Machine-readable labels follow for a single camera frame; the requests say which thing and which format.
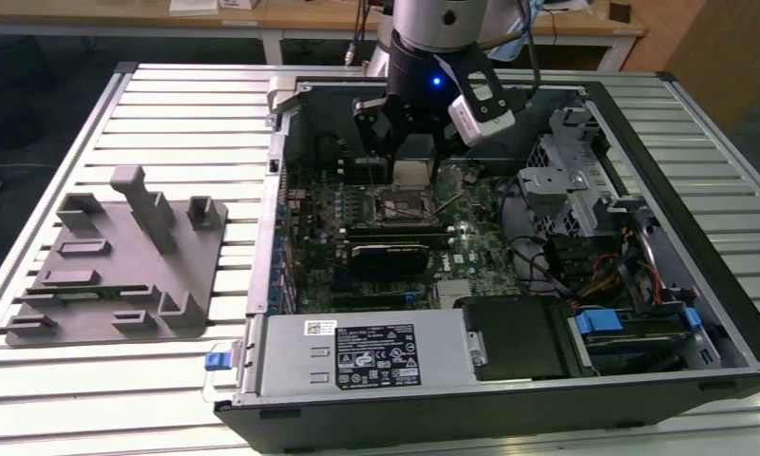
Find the metal bracket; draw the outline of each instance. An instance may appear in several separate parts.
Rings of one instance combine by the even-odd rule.
[[[281,114],[298,104],[294,76],[273,76],[266,83],[266,108],[270,114]]]
[[[554,216],[566,203],[569,193],[588,188],[582,180],[573,179],[560,168],[522,168],[518,184],[537,217]]]

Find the table leg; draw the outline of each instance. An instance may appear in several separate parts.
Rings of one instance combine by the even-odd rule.
[[[602,60],[598,62],[596,71],[620,71],[621,64],[628,58],[630,49],[636,43],[636,36],[621,36],[614,39],[613,44],[608,47]]]
[[[267,65],[282,65],[283,57],[281,54],[281,38],[283,33],[281,30],[261,30],[259,38],[265,47],[265,61]]]

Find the barcode sticker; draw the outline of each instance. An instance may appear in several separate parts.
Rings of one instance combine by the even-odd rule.
[[[303,335],[333,335],[338,327],[338,320],[303,321]]]

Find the sticker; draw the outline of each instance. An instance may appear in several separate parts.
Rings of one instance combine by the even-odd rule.
[[[332,335],[338,327],[338,320],[303,321],[303,335]]]
[[[341,390],[421,385],[414,325],[332,328]]]
[[[258,26],[258,21],[221,21],[222,26],[245,26],[255,27]]]

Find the cardboard box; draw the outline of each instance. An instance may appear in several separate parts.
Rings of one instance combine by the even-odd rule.
[[[258,5],[258,0],[218,0],[222,8],[238,8],[239,10],[253,10]]]

